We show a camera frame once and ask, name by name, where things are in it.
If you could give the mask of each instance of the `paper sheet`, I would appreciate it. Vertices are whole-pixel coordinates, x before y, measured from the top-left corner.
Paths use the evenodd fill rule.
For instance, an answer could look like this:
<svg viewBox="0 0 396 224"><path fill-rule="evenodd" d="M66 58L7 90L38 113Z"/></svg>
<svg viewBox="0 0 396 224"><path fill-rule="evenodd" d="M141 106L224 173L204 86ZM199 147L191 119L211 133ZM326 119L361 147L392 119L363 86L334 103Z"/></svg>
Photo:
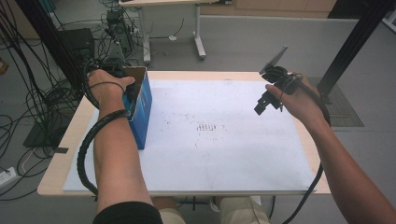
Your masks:
<svg viewBox="0 0 396 224"><path fill-rule="evenodd" d="M265 92L257 81L150 81L152 108L140 160L154 193L307 190L313 177L291 115L253 108ZM91 127L98 113L92 115ZM87 190L76 159L64 190ZM95 183L92 148L86 171Z"/></svg>

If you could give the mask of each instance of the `black cable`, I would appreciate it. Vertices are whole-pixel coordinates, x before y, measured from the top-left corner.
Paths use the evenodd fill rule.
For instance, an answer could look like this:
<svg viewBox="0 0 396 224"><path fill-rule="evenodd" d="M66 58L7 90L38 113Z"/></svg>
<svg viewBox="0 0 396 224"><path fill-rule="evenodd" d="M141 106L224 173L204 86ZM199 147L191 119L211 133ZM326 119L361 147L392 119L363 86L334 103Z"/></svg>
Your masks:
<svg viewBox="0 0 396 224"><path fill-rule="evenodd" d="M102 5L104 5L106 8L108 8L108 9L110 9L110 10L113 10L114 8L119 7L118 2L113 1L113 0L107 0L107 1L105 1L105 0L99 0L99 3L102 4Z"/></svg>
<svg viewBox="0 0 396 224"><path fill-rule="evenodd" d="M3 168L3 167L1 167L1 166L0 166L0 170L2 170L2 171L4 171L4 172L6 172L7 174L9 174L9 170L7 170L7 169L5 169L5 168Z"/></svg>
<svg viewBox="0 0 396 224"><path fill-rule="evenodd" d="M9 19L8 19L8 18L1 18L1 19L2 19L3 22L8 21L8 24L9 24ZM15 32L20 36L21 40L27 45L27 47L30 49L30 51L32 51L33 54L35 55L35 57L40 61L40 63L42 64L42 66L43 66L43 68L44 68L44 70L45 70L45 72L46 72L46 74L47 74L47 77L48 77L48 79L49 79L51 85L54 86L54 83L53 83L53 81L52 81L52 79L54 78L54 76L53 76L53 74L50 72L48 57L47 57L47 53L46 53L44 47L42 46L43 52L44 52L44 54L45 54L45 56L46 56L46 62L47 62L47 64L45 64L43 61L41 61L41 59L38 57L38 55L35 53L35 51L28 45L27 41L19 34L18 30L16 30L16 28L15 28L14 26L12 26L12 24L9 24L9 26L11 26L11 28L13 28L13 29L15 30ZM45 117L46 117L46 116L51 116L52 118L58 119L57 116L54 116L54 114L51 114L51 113L52 113L51 111L57 111L57 109L56 109L56 107L55 107L55 108L52 108L52 105L50 105L49 102L47 102L47 97L46 97L45 93L44 93L43 91L41 91L41 90L37 87L37 85L35 84L35 80L34 80L34 77L33 77L32 72L31 72L30 66L27 64L26 58L24 57L23 53L21 52L21 49L18 48L19 45L17 46L16 42L12 40L12 38L11 38L10 35L8 35L8 34L5 34L5 35L7 36L7 39L9 40L9 42L11 43L11 46L13 46L13 48L14 48L14 49L16 50L16 52L20 55L21 59L22 59L22 60L24 61L24 63L25 63L26 69L28 70L28 75L29 75L30 83L31 83L31 87L30 87L30 88L33 88L33 89L35 90L35 93L39 95L39 102L38 102L38 104L37 104L37 103L35 102L35 100L34 100L35 110L36 110L37 112L38 112L38 111L42 111L41 113L42 113L44 116L39 116L38 119L39 119L39 122L43 124L44 129L45 129L45 133L47 133L48 130L49 130L49 128L51 129L51 127L47 128L48 123L47 123L47 121L45 120Z"/></svg>
<svg viewBox="0 0 396 224"><path fill-rule="evenodd" d="M45 160L45 159L40 160L38 163L36 163L34 166L32 166L25 174L27 175L31 170L33 170L38 164L40 164L40 163L41 163L42 161L44 161L44 160ZM11 186L11 187L10 187L9 189L7 189L6 191L0 193L0 197L3 196L3 195L5 195L5 194L7 194L7 193L10 192L12 189L14 189L24 178L25 178L25 175L22 175L21 178L20 178L13 186ZM17 197L17 198L13 198L13 199L0 199L0 202L1 202L1 201L11 201L11 200L19 199L19 198L21 198L21 197L24 197L24 196L26 196L26 195L29 195L29 194L33 193L34 191L30 191L30 192L27 193L27 194L23 194L22 196L19 196L19 197Z"/></svg>
<svg viewBox="0 0 396 224"><path fill-rule="evenodd" d="M294 79L294 82L298 85L298 87L300 87L305 93L307 93L314 100L314 102L320 108L325 120L329 123L329 125L331 125L329 111L327 110L326 106L322 103L321 99L317 96L317 94L314 91L312 91L309 87L307 87L300 79L296 78ZM300 203L298 204L295 211L291 214L291 216L288 219L286 219L283 223L290 223L297 216L297 214L300 212L301 208L303 207L304 203L308 199L309 195L313 192L315 186L319 182L322 174L323 174L323 166L320 163L317 174L314 180L312 181L311 185L309 186L308 190L305 192L304 197L300 200Z"/></svg>
<svg viewBox="0 0 396 224"><path fill-rule="evenodd" d="M8 24L9 24L11 27L13 27L12 24L10 24L10 21L9 21L7 15L5 14L5 12L0 11L0 14L3 15L3 16L5 17L5 19L7 20ZM3 26L1 23L0 23L0 29L2 30L3 34L4 34L9 40L12 39L12 38L9 36L9 34L7 33L7 30L4 28L4 26ZM16 31L16 32L18 33L18 36L21 37L22 40L24 40L24 38L21 36L21 34L20 34L18 31ZM26 57L23 55L21 49L17 48L18 45L17 45L14 41L11 42L11 46L15 49L15 51L16 51L16 52L18 53L18 55L20 56L21 60L23 61L24 65L25 65L25 68L26 68L26 70L27 70L27 73L28 73L28 75L29 75L29 78L30 78L30 80L31 80L31 83L33 84L33 86L35 87L35 89L38 91L39 88L38 88L38 86L37 86L37 83L35 82L35 77L34 77L34 75L33 75L32 68L29 66L29 63L27 62Z"/></svg>
<svg viewBox="0 0 396 224"><path fill-rule="evenodd" d="M188 198L189 198L189 196L186 196L186 198L184 199L184 201L183 201L183 202L180 202L180 205L178 205L177 208L183 206L183 205L187 202L187 199L188 199Z"/></svg>
<svg viewBox="0 0 396 224"><path fill-rule="evenodd" d="M25 112L21 115L21 118L24 118L24 115L25 115L26 113L27 113L27 111L25 111ZM0 154L0 159L6 154L6 152L7 152L7 150L8 150L9 143L11 142L11 138L12 138L13 134L15 133L15 130L17 129L17 126L18 126L18 124L20 123L21 118L17 119L16 122L13 121L13 122L15 122L15 125L14 125L12 131L10 132L9 138L1 145L1 147L3 147L3 145L5 144L5 147L4 147L4 150L2 151L2 153Z"/></svg>
<svg viewBox="0 0 396 224"><path fill-rule="evenodd" d="M46 49L44 48L44 44L41 45L41 48L43 49L44 57L45 57L45 59L46 59L46 68L47 68L47 69L44 69L44 72L46 73L47 78L48 78L50 84L51 84L52 86L54 86L54 83L52 82L53 77L50 75L50 74L51 74L51 71L50 71L49 58L47 57L47 52L46 52Z"/></svg>
<svg viewBox="0 0 396 224"><path fill-rule="evenodd" d="M42 44L44 44L44 43L43 43L43 41L40 40L37 44L30 44L29 46L34 48L34 47L37 47L37 46L42 45Z"/></svg>
<svg viewBox="0 0 396 224"><path fill-rule="evenodd" d="M183 25L184 25L184 18L181 21L180 28L178 28L178 30L173 35L177 35L178 32L180 32L181 28L183 28ZM150 37L150 39L164 39L164 38L169 38L169 36L154 36L154 37Z"/></svg>
<svg viewBox="0 0 396 224"><path fill-rule="evenodd" d="M2 10L0 10L1 12L4 12L5 14L6 14L6 8L4 7L4 5L3 5L3 3L2 2L0 2L0 7L2 8ZM12 13L12 11L11 11L11 17L12 17L12 20L14 21L14 26L16 25L16 22L15 22L15 17L14 17L14 14ZM13 32L13 30L11 29L11 24L12 24L12 22L11 21L8 21L8 23L3 23L3 25L5 25L5 28L7 29L7 31L8 31L8 33L9 33L9 35L10 36L12 36L13 38L13 40L14 41L18 41L18 36L16 35L16 33L15 32Z"/></svg>
<svg viewBox="0 0 396 224"><path fill-rule="evenodd" d="M6 138L6 140L0 145L0 148L3 147L4 143L5 143L5 142L8 140L8 138L10 137L10 130L11 130L11 128L12 128L12 123L13 123L13 120L12 120L12 118L11 118L10 116L8 116L8 115L0 115L0 118L2 118L2 117L8 119L8 120L9 120L9 123L7 123L7 124L5 124L5 125L2 125L2 126L0 127L0 130L4 131L4 133L0 136L0 139Z"/></svg>
<svg viewBox="0 0 396 224"><path fill-rule="evenodd" d="M36 154L36 153L37 153L36 150L33 151L33 154L34 154L37 158L39 158L39 159L48 159L48 158L51 158L52 156L51 156L51 155L47 155L47 150L44 149L44 148L45 148L45 147L42 147L43 153L44 153L44 156L45 156L45 157L42 157L42 156L37 155L37 154Z"/></svg>
<svg viewBox="0 0 396 224"><path fill-rule="evenodd" d="M6 45L6 47L5 48L2 48L2 49L0 49L0 50L3 50L3 49L9 49L9 48L11 48L11 46L7 46L7 44L6 43L4 43L4 45Z"/></svg>
<svg viewBox="0 0 396 224"><path fill-rule="evenodd" d="M34 99L34 98L35 98L35 95L34 95L33 93L31 93L31 92L32 92L32 91L29 91L28 94L27 94L27 96L31 95L31 97ZM28 106L28 110L29 110L30 113L33 115L34 112L31 111L31 108L32 108L32 107ZM39 110L40 110L39 108L36 107L36 103L35 103L35 110L36 110L36 111L39 111Z"/></svg>
<svg viewBox="0 0 396 224"><path fill-rule="evenodd" d="M20 159L18 160L18 163L17 163L17 170L16 170L18 175L23 176L23 177L33 177L33 176L36 176L36 175L40 175L41 173L43 173L44 171L47 170L47 167L46 167L44 170L39 171L39 172L37 172L37 173L35 173L35 174L32 174L32 175L27 175L27 172L26 172L25 174L22 174L22 173L21 173L21 171L20 171L21 161L22 161L22 159L25 157L25 155L26 155L27 153L29 153L30 151L32 151L32 150L34 150L34 149L31 148L30 150L27 150L25 153L23 153L23 155L22 155L22 156L20 157Z"/></svg>
<svg viewBox="0 0 396 224"><path fill-rule="evenodd" d="M58 26L56 29L57 29L57 30L59 30L59 28L61 28L62 26L66 26L66 25L70 25L70 24L73 24L73 23L78 23L78 22L83 22L83 21L100 21L100 20L81 20L81 21L70 21L70 22L67 22L67 23L62 23L62 25L61 25L61 26Z"/></svg>
<svg viewBox="0 0 396 224"><path fill-rule="evenodd" d="M274 210L275 210L275 203L276 203L276 195L273 196L272 205L271 205L271 211L270 211L270 215L268 216L268 218L270 220L271 220L272 214L274 213Z"/></svg>
<svg viewBox="0 0 396 224"><path fill-rule="evenodd" d="M99 119L93 125L93 127L90 129L87 135L85 135L85 138L81 143L81 147L79 148L78 157L77 157L78 176L79 179L81 180L82 185L84 185L85 188L89 189L94 195L98 194L98 189L93 183L90 182L85 172L85 155L87 154L88 147L90 146L90 143L92 139L96 136L96 134L99 133L99 131L103 127L105 127L109 122L121 117L128 117L130 114L131 114L130 111L123 109L110 113L107 116L103 117L102 119Z"/></svg>
<svg viewBox="0 0 396 224"><path fill-rule="evenodd" d="M44 1L44 5L45 5L45 10L48 13L49 17L50 17L50 13L49 13L49 6L47 5L48 1ZM55 13L55 10L52 10L52 14L55 17L56 21L59 22L59 24L61 25L62 29L64 29L64 26L62 25L61 21L59 20L58 16Z"/></svg>
<svg viewBox="0 0 396 224"><path fill-rule="evenodd" d="M94 64L94 60L89 61L84 67L84 72L82 74L82 90L91 104L93 104L96 108L99 108L99 103L96 101L95 97L93 97L88 84L88 72L91 70L89 67L92 66L92 64Z"/></svg>
<svg viewBox="0 0 396 224"><path fill-rule="evenodd" d="M15 20L14 12L13 12L11 6L9 5L8 0L6 0L6 4L7 4L7 7L8 7L9 12L11 13L11 17L12 17L12 21L14 22L14 26L15 26L15 28L17 28L17 30L18 30L18 24L17 24L17 21Z"/></svg>

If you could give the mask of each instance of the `metal table leg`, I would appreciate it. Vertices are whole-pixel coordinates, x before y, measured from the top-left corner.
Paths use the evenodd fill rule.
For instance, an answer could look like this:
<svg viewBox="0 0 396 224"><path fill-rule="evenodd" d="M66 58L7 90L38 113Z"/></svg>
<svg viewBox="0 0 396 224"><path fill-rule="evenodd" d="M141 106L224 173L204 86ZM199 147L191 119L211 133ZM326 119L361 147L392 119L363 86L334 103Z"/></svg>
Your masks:
<svg viewBox="0 0 396 224"><path fill-rule="evenodd" d="M145 62L145 64L149 64L151 62L151 55L149 50L149 36L146 34L143 8L137 7L136 9L139 15L140 30L142 31L143 36L143 61Z"/></svg>
<svg viewBox="0 0 396 224"><path fill-rule="evenodd" d="M206 57L204 45L202 44L202 40L200 37L200 5L195 4L195 32L192 32L194 35L195 45L198 49L199 57L203 60Z"/></svg>
<svg viewBox="0 0 396 224"><path fill-rule="evenodd" d="M396 33L396 26L393 24L396 21L396 10L390 15L388 19L382 19L382 22L384 22L393 32Z"/></svg>

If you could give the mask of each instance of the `cardboard box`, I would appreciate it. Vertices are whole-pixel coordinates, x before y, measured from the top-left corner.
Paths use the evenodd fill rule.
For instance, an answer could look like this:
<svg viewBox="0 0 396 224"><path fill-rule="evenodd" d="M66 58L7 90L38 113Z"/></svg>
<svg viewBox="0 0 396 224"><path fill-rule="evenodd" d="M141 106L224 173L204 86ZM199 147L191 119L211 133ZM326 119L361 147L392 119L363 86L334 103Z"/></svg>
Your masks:
<svg viewBox="0 0 396 224"><path fill-rule="evenodd" d="M129 77L134 77L134 105L124 100L127 109L132 109L132 115L128 117L129 125L134 133L134 139L138 149L144 149L149 126L149 113L151 110L152 96L149 86L149 76L146 67L126 67L123 69Z"/></svg>

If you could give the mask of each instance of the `hand-mounted device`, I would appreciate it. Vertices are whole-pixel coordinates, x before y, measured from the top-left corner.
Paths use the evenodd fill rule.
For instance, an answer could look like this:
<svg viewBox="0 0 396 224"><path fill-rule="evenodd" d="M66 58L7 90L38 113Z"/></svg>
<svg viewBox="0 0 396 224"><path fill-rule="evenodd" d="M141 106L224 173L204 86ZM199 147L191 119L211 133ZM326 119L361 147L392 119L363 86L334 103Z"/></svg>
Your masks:
<svg viewBox="0 0 396 224"><path fill-rule="evenodd" d="M274 86L280 88L286 94L292 95L297 90L297 84L294 81L298 77L295 74L289 74L288 70L285 68L276 66L286 49L288 49L288 47L283 46L283 49L270 62L267 62L264 68L260 71L260 75L268 82L274 83ZM260 115L269 104L271 104L275 109L282 109L280 101L269 91L266 91L262 95L262 98L258 100L254 110L258 115Z"/></svg>
<svg viewBox="0 0 396 224"><path fill-rule="evenodd" d="M114 62L115 63L113 63L113 60L109 60L108 58L103 61L91 60L85 66L83 80L82 80L82 88L84 90L87 99L96 108L99 108L99 104L96 101L96 99L93 97L91 93L91 88L89 86L88 79L90 72L95 69L103 69L113 77L126 77L126 74L122 70L122 64L116 61ZM125 109L115 111L113 113L106 115L102 119L99 119L90 129L90 131L86 134L84 140L82 141L77 158L78 176L81 180L81 183L95 195L98 194L97 187L90 182L85 172L85 156L87 154L88 147L91 141L93 140L93 138L96 136L96 134L109 122L119 117L127 117L128 119L130 119L133 116L134 102L135 102L134 91L135 91L134 84L127 86L125 93L122 95L122 101L124 103Z"/></svg>

